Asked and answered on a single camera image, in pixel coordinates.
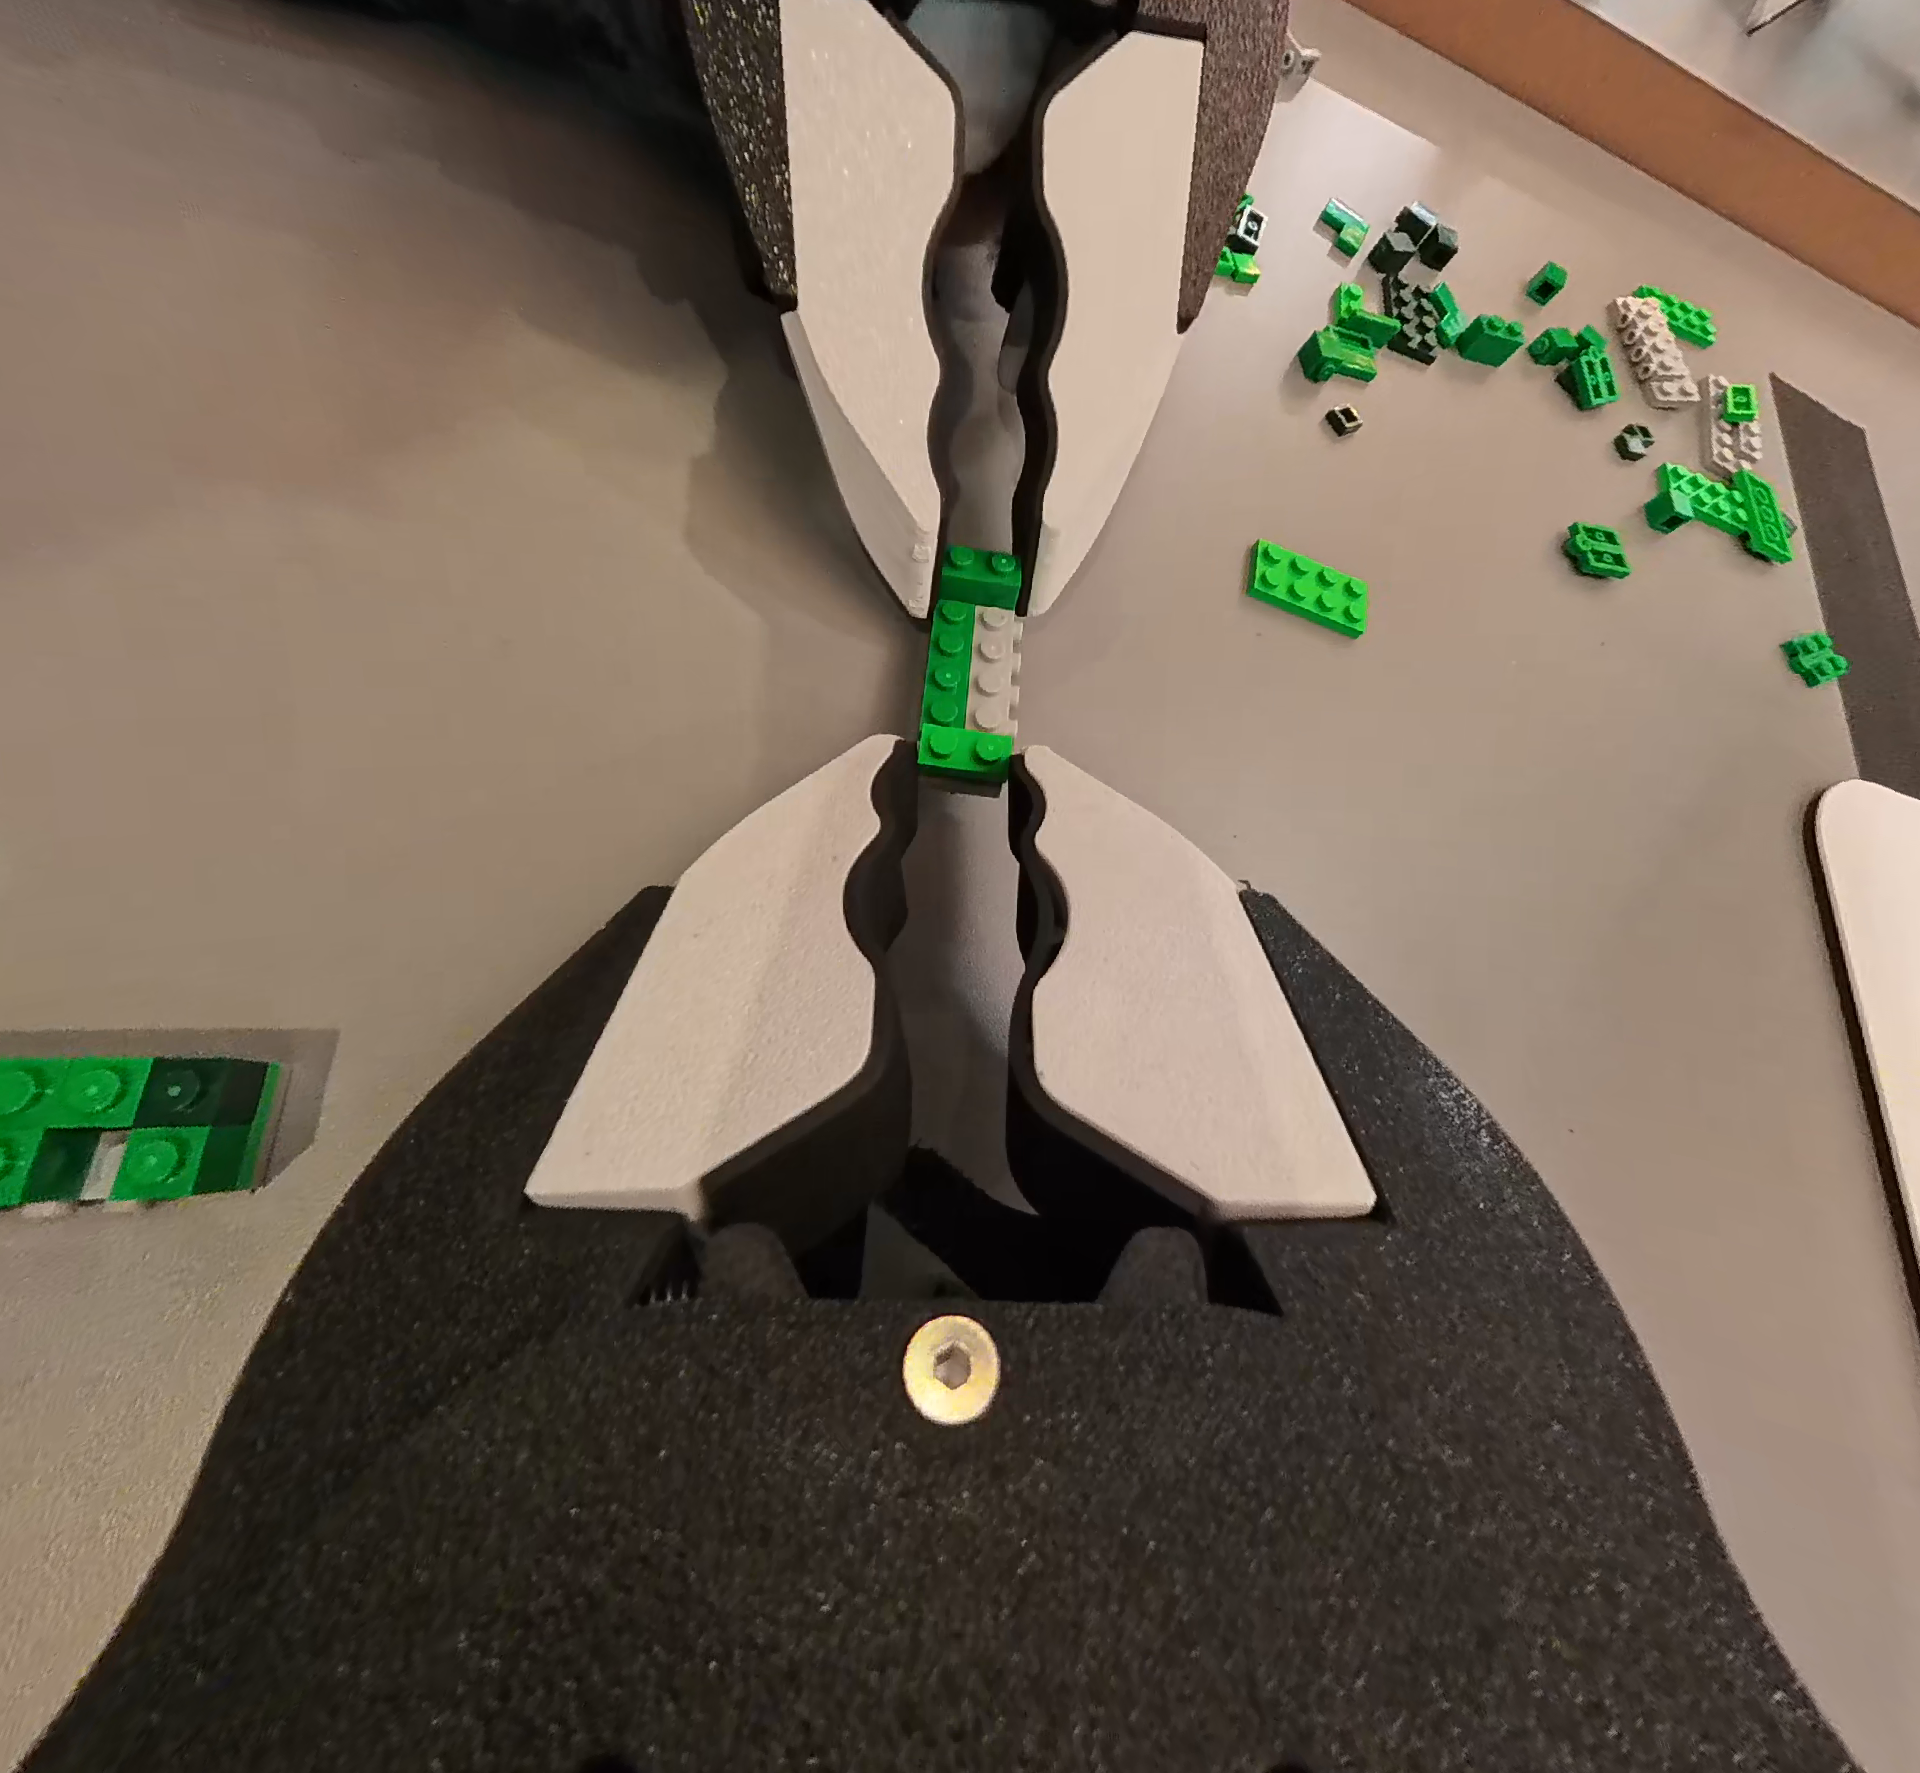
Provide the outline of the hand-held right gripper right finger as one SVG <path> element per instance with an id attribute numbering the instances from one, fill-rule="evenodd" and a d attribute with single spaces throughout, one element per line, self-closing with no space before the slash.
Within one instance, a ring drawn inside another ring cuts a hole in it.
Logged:
<path id="1" fill-rule="evenodd" d="M 1018 756 L 1007 802 L 1007 1158 L 1034 1208 L 1106 1232 L 1368 1215 L 1375 1184 L 1236 880 L 1051 748 Z"/>

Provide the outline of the pile of small building bricks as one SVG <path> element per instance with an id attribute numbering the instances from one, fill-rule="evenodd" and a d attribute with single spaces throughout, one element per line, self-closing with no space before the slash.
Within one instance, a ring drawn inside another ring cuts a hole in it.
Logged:
<path id="1" fill-rule="evenodd" d="M 1713 371 L 1697 375 L 1690 363 L 1718 338 L 1715 319 L 1705 306 L 1641 283 L 1608 305 L 1608 329 L 1584 322 L 1528 332 L 1523 321 L 1496 313 L 1468 319 L 1445 279 L 1420 283 L 1414 268 L 1441 275 L 1459 250 L 1452 224 L 1428 206 L 1406 205 L 1386 230 L 1372 233 L 1356 211 L 1330 196 L 1317 224 L 1354 271 L 1335 290 L 1325 322 L 1298 350 L 1295 365 L 1310 383 L 1370 383 L 1384 354 L 1420 365 L 1452 354 L 1487 369 L 1523 354 L 1551 371 L 1574 411 L 1595 414 L 1619 402 L 1617 360 L 1651 411 L 1697 409 L 1703 417 L 1708 458 L 1701 467 L 1657 460 L 1658 435 L 1645 421 L 1631 421 L 1613 435 L 1612 447 L 1623 464 L 1654 464 L 1645 524 L 1667 536 L 1697 523 L 1734 540 L 1758 562 L 1793 564 L 1798 521 L 1762 473 L 1760 387 Z M 1260 279 L 1263 230 L 1265 215 L 1254 194 L 1244 191 L 1215 259 L 1218 279 L 1236 287 Z M 1619 528 L 1603 523 L 1568 523 L 1560 552 L 1584 577 L 1626 580 L 1631 574 Z M 1367 580 L 1273 540 L 1251 545 L 1244 594 L 1344 637 L 1363 637 L 1368 625 Z"/>

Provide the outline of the large green brick build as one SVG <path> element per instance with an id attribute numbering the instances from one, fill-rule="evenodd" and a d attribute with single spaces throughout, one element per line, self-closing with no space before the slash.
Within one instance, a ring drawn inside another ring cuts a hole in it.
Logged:
<path id="1" fill-rule="evenodd" d="M 164 1204 L 252 1190 L 285 1067 L 209 1053 L 3 1059 L 3 1208 Z"/>

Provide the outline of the white wood-edged board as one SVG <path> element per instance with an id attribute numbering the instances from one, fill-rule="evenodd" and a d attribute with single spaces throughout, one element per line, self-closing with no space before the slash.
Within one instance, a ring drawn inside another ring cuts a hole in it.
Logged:
<path id="1" fill-rule="evenodd" d="M 1916 321 L 1916 0 L 1344 0 Z"/>

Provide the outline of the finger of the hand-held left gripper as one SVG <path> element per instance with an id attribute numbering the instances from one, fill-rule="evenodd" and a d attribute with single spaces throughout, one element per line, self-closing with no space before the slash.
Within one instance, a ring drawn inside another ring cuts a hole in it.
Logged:
<path id="1" fill-rule="evenodd" d="M 1106 528 L 1178 356 L 1201 68 L 1197 39 L 1123 32 L 1039 107 L 1037 191 L 1064 293 L 1039 375 L 1053 458 L 1031 614 Z"/>
<path id="2" fill-rule="evenodd" d="M 961 181 L 956 90 L 868 0 L 780 0 L 780 65 L 797 265 L 783 331 L 861 544 L 924 619 L 943 523 L 928 259 Z"/>

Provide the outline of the black tape strip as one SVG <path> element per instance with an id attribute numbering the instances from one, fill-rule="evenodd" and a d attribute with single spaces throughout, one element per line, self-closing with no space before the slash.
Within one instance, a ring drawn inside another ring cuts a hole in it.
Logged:
<path id="1" fill-rule="evenodd" d="M 1776 421 L 1807 532 L 1859 778 L 1918 795 L 1918 628 L 1868 430 L 1779 375 Z"/>

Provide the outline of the green and grey brick assembly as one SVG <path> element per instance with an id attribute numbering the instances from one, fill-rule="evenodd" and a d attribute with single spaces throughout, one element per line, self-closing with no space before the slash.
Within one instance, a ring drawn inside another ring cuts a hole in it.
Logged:
<path id="1" fill-rule="evenodd" d="M 956 791 L 994 795 L 1018 746 L 1022 560 L 950 544 L 928 627 L 918 765 Z"/>

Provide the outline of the grey desk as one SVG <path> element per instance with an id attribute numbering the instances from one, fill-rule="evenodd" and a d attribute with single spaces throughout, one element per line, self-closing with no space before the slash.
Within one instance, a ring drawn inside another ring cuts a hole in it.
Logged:
<path id="1" fill-rule="evenodd" d="M 1613 1282 L 1848 1749 L 1916 1762 L 1916 1337 L 1806 815 L 1857 774 L 1807 560 L 1638 526 L 1523 360 L 1294 369 L 1323 197 L 1452 286 L 1654 281 L 1870 433 L 1916 329 L 1343 0 L 1215 293 L 1034 628 L 1023 728 L 1280 896 Z M 725 206 L 574 92 L 273 0 L 4 0 L 4 1029 L 291 1042 L 282 1177 L 4 1222 L 4 1767 L 179 1515 L 276 1295 L 424 1093 L 629 896 L 887 726 L 913 631 Z"/>

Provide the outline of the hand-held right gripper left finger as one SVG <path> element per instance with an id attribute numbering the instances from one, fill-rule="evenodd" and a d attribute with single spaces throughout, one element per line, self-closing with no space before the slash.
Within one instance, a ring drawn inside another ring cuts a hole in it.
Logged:
<path id="1" fill-rule="evenodd" d="M 717 1232 L 837 1232 L 893 1184 L 912 1074 L 889 953 L 908 920 L 913 748 L 870 735 L 681 879 L 526 1192 Z"/>

